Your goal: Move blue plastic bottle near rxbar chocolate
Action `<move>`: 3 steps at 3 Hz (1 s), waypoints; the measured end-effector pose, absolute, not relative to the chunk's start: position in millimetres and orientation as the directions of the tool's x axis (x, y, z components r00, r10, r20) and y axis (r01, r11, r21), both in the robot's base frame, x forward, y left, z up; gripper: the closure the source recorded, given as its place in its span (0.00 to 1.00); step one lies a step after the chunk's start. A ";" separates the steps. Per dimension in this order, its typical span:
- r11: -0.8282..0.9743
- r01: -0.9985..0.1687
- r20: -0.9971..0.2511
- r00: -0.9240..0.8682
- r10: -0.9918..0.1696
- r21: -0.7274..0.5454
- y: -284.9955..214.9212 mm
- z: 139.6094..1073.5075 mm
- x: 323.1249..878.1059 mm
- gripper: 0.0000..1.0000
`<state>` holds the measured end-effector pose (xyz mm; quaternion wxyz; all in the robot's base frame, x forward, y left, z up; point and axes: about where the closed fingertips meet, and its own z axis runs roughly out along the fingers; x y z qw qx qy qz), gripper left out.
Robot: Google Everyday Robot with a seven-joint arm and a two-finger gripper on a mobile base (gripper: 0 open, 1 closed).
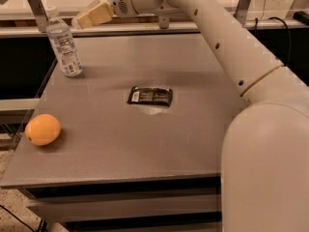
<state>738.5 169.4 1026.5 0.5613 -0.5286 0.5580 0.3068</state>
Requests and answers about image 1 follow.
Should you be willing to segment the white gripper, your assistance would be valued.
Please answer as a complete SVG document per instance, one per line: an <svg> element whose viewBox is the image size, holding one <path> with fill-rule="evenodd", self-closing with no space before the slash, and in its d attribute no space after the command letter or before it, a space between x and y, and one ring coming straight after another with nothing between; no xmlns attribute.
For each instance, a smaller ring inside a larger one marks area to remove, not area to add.
<svg viewBox="0 0 309 232"><path fill-rule="evenodd" d="M104 1L95 0L71 20L71 25L75 29L86 29L110 21L114 13L118 17L133 16L131 0L107 1L111 5Z"/></svg>

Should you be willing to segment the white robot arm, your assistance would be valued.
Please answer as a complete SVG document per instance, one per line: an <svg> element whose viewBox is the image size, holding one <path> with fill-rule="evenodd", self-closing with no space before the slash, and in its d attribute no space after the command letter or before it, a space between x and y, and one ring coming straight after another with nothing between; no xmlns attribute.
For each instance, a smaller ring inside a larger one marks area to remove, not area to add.
<svg viewBox="0 0 309 232"><path fill-rule="evenodd" d="M221 156L223 232L309 232L309 88L216 0L107 0L98 20L190 17L248 106Z"/></svg>

